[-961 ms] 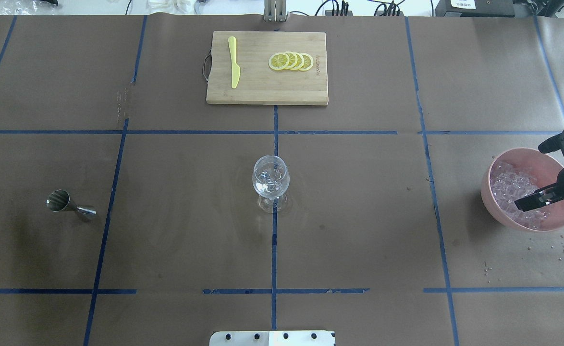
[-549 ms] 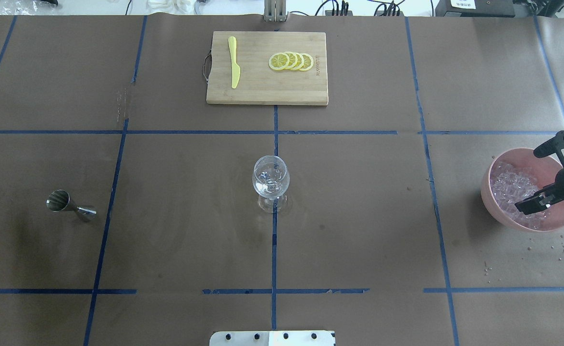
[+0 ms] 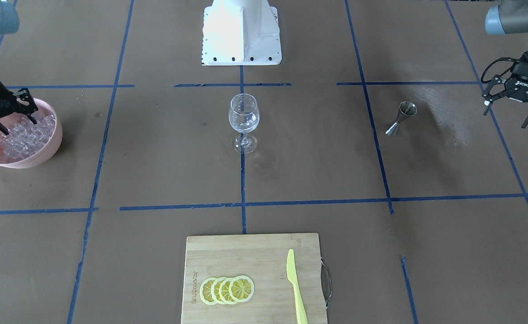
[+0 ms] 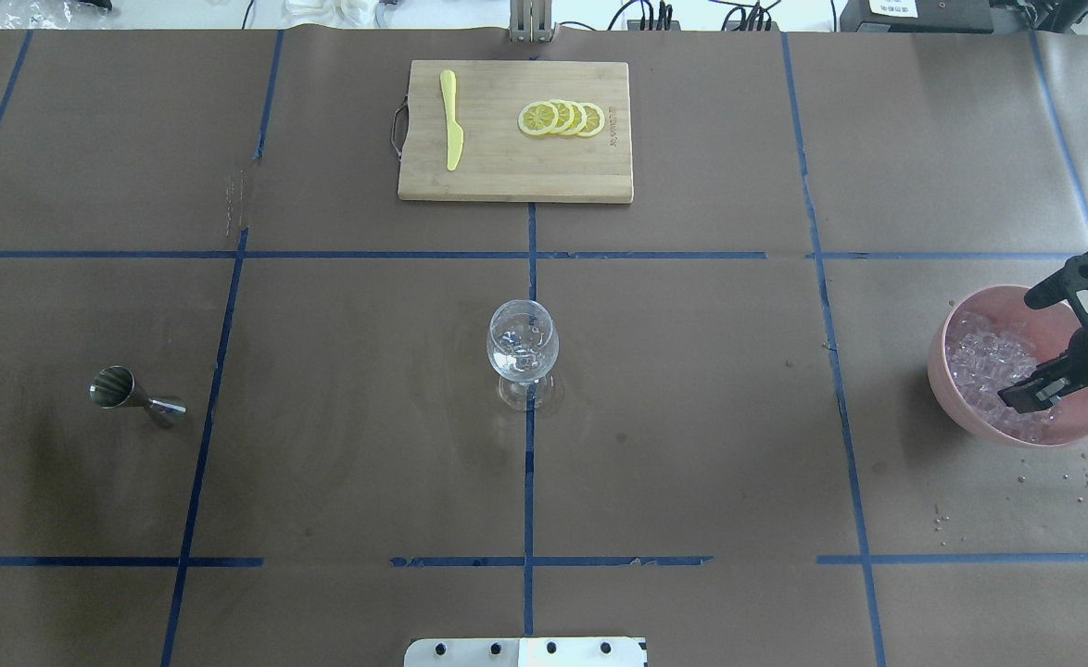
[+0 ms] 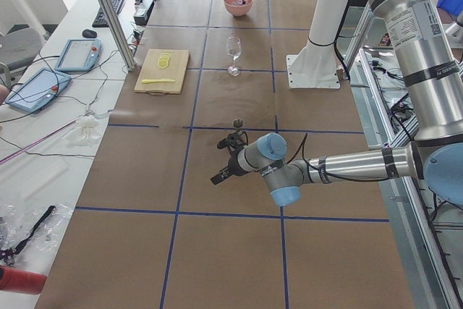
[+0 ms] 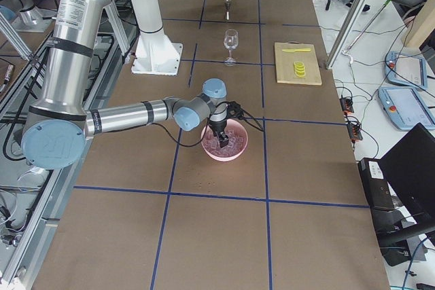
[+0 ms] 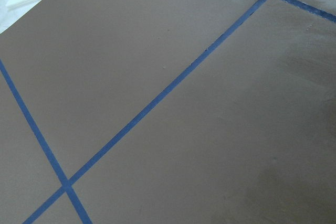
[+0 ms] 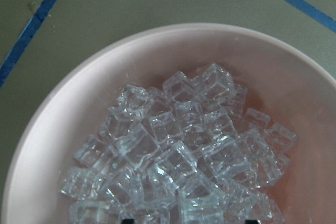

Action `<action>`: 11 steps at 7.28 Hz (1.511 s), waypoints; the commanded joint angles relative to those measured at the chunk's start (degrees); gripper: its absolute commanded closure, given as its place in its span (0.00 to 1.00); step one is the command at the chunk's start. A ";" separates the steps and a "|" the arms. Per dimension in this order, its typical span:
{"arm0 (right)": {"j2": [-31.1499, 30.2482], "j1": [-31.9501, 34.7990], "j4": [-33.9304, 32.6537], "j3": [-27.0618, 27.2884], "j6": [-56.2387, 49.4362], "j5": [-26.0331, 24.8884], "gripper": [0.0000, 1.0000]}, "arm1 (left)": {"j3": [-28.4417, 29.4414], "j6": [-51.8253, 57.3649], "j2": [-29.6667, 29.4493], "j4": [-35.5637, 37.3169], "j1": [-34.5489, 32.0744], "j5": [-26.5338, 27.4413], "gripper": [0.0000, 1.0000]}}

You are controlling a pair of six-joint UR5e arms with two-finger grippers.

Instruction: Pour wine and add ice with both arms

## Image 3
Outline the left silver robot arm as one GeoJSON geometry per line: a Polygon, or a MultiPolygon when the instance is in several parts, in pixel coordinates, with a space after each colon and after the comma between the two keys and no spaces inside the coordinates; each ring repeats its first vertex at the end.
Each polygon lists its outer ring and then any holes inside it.
{"type": "MultiPolygon", "coordinates": [[[[490,35],[528,33],[528,0],[502,0],[488,10],[485,30],[490,35]]],[[[486,84],[482,92],[487,115],[495,101],[502,98],[528,105],[528,49],[520,58],[502,57],[485,68],[481,82],[486,84]]],[[[528,116],[522,124],[525,129],[528,116]]]]}

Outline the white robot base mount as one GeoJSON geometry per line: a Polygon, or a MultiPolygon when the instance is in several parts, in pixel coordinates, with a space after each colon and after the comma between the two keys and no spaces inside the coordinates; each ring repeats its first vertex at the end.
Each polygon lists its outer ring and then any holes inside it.
{"type": "Polygon", "coordinates": [[[282,62],[278,11],[267,0],[214,0],[204,8],[204,66],[271,66],[282,62]]]}

